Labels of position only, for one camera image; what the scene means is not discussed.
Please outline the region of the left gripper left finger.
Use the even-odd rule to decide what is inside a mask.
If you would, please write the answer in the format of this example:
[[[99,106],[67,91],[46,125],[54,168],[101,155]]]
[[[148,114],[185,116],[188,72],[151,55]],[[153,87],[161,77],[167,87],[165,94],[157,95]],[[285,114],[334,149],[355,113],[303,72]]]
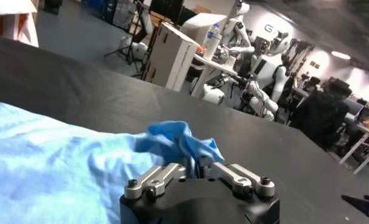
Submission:
[[[165,193],[166,186],[173,179],[186,178],[186,168],[179,163],[167,166],[153,166],[137,179],[131,179],[124,187],[124,197],[135,200],[142,197],[144,192],[152,191],[152,197]]]

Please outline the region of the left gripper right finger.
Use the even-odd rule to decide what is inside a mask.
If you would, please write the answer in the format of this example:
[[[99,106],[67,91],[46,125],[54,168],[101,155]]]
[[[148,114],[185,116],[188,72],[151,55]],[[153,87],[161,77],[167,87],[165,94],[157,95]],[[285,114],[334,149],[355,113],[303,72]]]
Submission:
[[[257,196],[273,197],[275,183],[265,176],[259,176],[239,164],[223,165],[214,162],[203,168],[203,174],[209,178],[220,178],[231,186],[234,193],[245,195],[253,190]]]

